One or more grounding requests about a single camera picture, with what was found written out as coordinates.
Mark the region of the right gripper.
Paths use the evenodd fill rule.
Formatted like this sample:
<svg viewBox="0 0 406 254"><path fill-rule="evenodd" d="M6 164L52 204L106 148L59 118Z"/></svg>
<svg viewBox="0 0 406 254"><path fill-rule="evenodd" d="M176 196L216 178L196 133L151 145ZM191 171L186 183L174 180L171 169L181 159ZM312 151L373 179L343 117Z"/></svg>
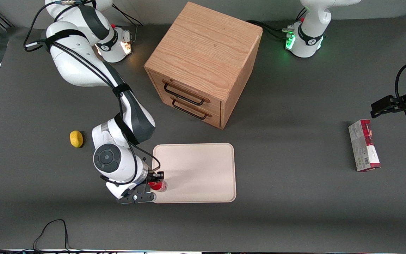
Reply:
<svg viewBox="0 0 406 254"><path fill-rule="evenodd" d="M161 182L164 180L164 172L148 172L148 182ZM106 183L106 187L115 196L119 204L140 204L153 202L156 200L156 193L151 191L151 187L146 181L135 185L130 183L127 185L115 185Z"/></svg>

